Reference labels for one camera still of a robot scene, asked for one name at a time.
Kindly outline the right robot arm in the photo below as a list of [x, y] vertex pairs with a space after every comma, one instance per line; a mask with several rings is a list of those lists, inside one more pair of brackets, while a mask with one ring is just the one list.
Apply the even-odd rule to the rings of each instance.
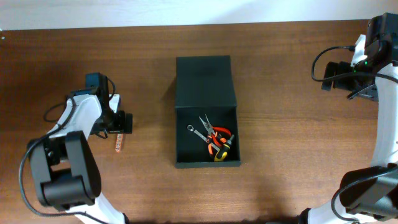
[[347, 47], [350, 62], [329, 62], [322, 90], [347, 90], [378, 103], [377, 134], [371, 165], [347, 172], [332, 199], [305, 209], [298, 223], [372, 223], [397, 218], [397, 14], [368, 22], [367, 33]]

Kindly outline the black box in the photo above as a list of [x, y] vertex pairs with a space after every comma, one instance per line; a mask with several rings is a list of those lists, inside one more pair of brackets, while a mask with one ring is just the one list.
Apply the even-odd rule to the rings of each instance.
[[[241, 164], [237, 101], [231, 58], [228, 55], [178, 57], [176, 59], [176, 166], [182, 168], [238, 167]], [[229, 129], [234, 135], [223, 161], [215, 162], [208, 144], [189, 131], [190, 124], [207, 137], [200, 118], [212, 126]]]

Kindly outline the silver ring spanner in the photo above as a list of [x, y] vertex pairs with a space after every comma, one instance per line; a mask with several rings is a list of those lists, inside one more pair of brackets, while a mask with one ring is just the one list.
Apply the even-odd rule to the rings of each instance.
[[200, 133], [197, 129], [195, 129], [192, 125], [188, 125], [187, 129], [193, 133], [195, 133], [197, 136], [199, 136], [202, 140], [204, 140], [207, 144], [208, 144], [208, 148], [210, 150], [215, 149], [216, 151], [219, 151], [219, 147], [216, 146], [213, 142], [210, 141], [210, 139], [208, 137], [205, 137], [204, 135], [202, 135], [202, 133]]

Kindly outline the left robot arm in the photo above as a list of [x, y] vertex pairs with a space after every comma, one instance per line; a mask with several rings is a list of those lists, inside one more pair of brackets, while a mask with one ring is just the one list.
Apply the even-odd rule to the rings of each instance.
[[[19, 166], [19, 188], [27, 208], [41, 217], [75, 216], [84, 223], [128, 223], [101, 191], [101, 176], [88, 138], [132, 133], [132, 114], [119, 110], [115, 84], [102, 73], [85, 76], [85, 87], [72, 91], [64, 111], [45, 135], [31, 140]], [[32, 171], [40, 204], [54, 213], [36, 210], [23, 184], [24, 164]]]

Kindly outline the orange black long-nose pliers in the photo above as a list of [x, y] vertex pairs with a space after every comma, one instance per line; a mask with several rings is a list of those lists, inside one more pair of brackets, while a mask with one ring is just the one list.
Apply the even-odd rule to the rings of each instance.
[[[211, 142], [213, 142], [216, 146], [218, 146], [219, 149], [221, 149], [223, 143], [220, 141], [220, 139], [223, 137], [213, 130], [213, 126], [211, 125], [208, 117], [205, 116], [205, 118], [206, 118], [206, 121], [204, 121], [201, 118], [200, 118], [200, 121], [203, 123], [205, 129], [208, 131], [207, 137], [210, 139]], [[215, 149], [210, 150], [208, 148], [208, 152], [209, 152], [210, 156], [214, 159], [217, 151]]]

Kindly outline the yellow black screwdriver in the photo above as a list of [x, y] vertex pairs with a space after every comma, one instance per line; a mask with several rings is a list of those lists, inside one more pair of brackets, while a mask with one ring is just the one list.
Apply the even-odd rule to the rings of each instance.
[[221, 138], [220, 141], [223, 143], [222, 148], [216, 153], [214, 157], [215, 162], [223, 161], [227, 155], [228, 151], [231, 149], [232, 141], [234, 140], [234, 135], [232, 134], [229, 139]]

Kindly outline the red small cutting pliers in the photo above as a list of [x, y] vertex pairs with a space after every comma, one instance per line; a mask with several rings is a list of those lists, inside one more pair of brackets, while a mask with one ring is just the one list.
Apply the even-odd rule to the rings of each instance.
[[227, 128], [213, 126], [213, 130], [219, 135], [221, 135], [223, 138], [229, 139], [232, 136], [231, 131]]

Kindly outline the orange handled metal file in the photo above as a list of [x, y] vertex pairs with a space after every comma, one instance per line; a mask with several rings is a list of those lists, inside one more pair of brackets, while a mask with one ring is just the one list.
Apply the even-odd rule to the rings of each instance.
[[115, 151], [117, 153], [121, 152], [123, 148], [123, 142], [124, 142], [124, 134], [118, 134], [116, 137], [116, 144], [115, 144]]

